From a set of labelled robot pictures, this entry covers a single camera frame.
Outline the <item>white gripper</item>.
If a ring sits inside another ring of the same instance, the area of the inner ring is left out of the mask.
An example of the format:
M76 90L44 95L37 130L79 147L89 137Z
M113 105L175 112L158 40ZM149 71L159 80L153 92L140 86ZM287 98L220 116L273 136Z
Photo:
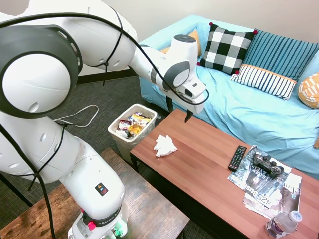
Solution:
M193 114L198 114L204 109L206 85L197 77L186 80L181 86L176 87L174 91L166 92L166 104L169 112L173 110L173 101L178 102L186 108L186 117L184 122L187 123Z

